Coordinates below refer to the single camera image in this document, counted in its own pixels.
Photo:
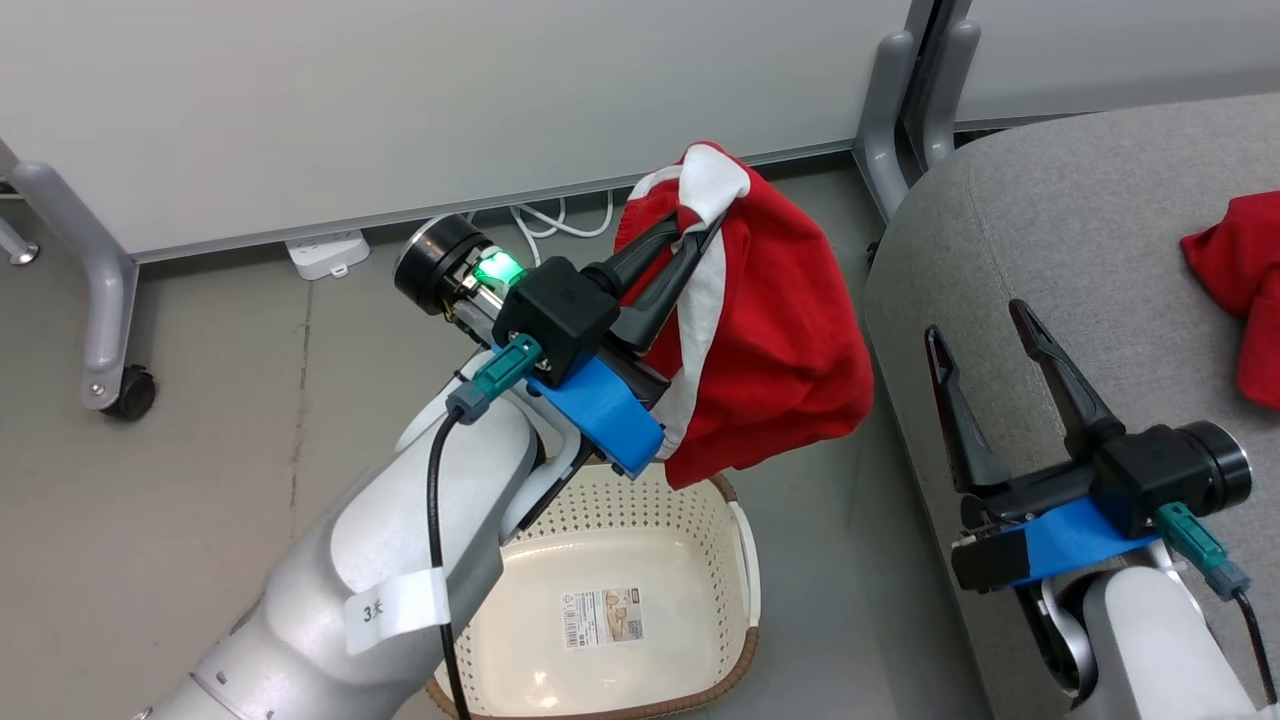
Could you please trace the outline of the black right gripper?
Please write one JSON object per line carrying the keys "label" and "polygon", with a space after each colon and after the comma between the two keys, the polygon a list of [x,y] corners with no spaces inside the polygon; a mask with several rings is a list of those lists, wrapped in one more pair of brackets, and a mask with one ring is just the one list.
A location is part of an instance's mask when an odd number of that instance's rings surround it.
{"label": "black right gripper", "polygon": [[965,495],[965,529],[1025,521],[1087,498],[1115,530],[1153,530],[1167,503],[1204,518],[1249,498],[1249,460],[1229,432],[1193,421],[1126,434],[1029,304],[1014,299],[1009,311],[1027,356],[1039,365],[1065,429],[1064,447],[1075,460],[1012,479],[966,401],[943,333],[929,325],[925,354],[954,488]]}

